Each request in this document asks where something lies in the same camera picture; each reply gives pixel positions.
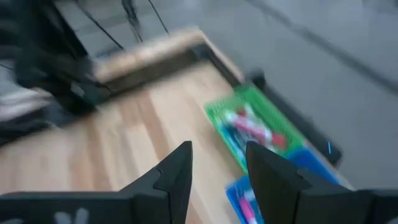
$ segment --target plastic container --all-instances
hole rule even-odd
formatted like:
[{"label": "plastic container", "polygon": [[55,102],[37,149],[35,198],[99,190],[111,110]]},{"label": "plastic container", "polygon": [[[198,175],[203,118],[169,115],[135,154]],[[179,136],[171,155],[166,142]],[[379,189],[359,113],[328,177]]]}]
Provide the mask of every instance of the plastic container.
[{"label": "plastic container", "polygon": [[228,133],[223,131],[220,123],[225,119],[226,111],[236,111],[249,104],[256,116],[272,131],[285,136],[287,149],[281,154],[287,157],[296,147],[302,146],[304,137],[293,127],[289,120],[268,100],[254,85],[239,86],[234,89],[234,95],[205,105],[205,111],[213,126],[235,157],[242,170],[247,174],[245,162],[240,159],[234,147],[230,144]]},{"label": "plastic container", "polygon": [[[293,153],[289,154],[288,160],[293,162],[298,167],[307,168],[309,171],[318,174],[319,176],[329,180],[331,183],[339,184],[338,179],[331,173],[328,167],[323,163],[323,161],[319,160],[319,158],[312,152],[312,150],[305,147],[298,147],[294,150]],[[226,195],[228,200],[231,202],[232,207],[234,208],[236,214],[239,217],[239,220],[243,224],[247,224],[246,219],[244,218],[243,212],[239,206],[238,197],[236,193],[236,189],[248,190],[251,189],[249,176],[245,175],[240,178],[233,184],[227,186]],[[257,202],[251,203],[253,207],[257,206]],[[258,220],[258,223],[264,223],[263,220]]]}]

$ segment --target wooden floor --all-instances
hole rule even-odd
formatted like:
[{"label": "wooden floor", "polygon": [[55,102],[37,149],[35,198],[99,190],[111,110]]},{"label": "wooden floor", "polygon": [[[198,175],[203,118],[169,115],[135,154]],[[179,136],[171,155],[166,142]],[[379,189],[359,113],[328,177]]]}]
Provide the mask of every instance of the wooden floor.
[{"label": "wooden floor", "polygon": [[194,65],[100,108],[65,129],[0,150],[0,193],[119,190],[183,141],[193,142],[187,223],[238,223],[226,185],[243,173],[203,106],[232,94],[210,63]]}]

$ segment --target gray floor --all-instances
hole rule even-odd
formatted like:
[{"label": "gray floor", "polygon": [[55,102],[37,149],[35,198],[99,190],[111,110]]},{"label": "gray floor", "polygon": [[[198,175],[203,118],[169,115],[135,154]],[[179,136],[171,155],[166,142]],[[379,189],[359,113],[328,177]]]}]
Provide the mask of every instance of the gray floor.
[{"label": "gray floor", "polygon": [[[363,7],[340,0],[152,0],[169,32],[199,26],[243,70],[262,68],[288,102],[343,148],[340,172],[356,188],[398,187],[397,95],[297,30],[309,30],[396,81],[398,32],[392,30],[398,19],[371,1]],[[143,40],[166,34],[148,0],[136,4]],[[283,16],[261,10],[262,4]],[[84,5],[124,47],[140,44],[118,0]],[[115,47],[74,3],[58,6],[92,56]]]}]

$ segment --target concrete floor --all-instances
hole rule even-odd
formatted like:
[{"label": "concrete floor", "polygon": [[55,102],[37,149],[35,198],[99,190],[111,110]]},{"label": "concrete floor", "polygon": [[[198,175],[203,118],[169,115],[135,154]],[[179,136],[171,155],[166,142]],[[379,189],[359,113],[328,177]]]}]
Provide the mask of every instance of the concrete floor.
[{"label": "concrete floor", "polygon": [[[354,187],[397,188],[397,94],[365,73],[398,81],[398,32],[392,28],[398,18],[369,1],[363,7],[343,0],[152,0],[168,32],[196,25],[243,70],[262,68],[288,102],[341,146],[340,172]],[[83,4],[121,45],[140,44],[120,0]],[[166,34],[148,0],[136,5],[143,41]],[[115,48],[72,1],[58,6],[93,57]]]}]

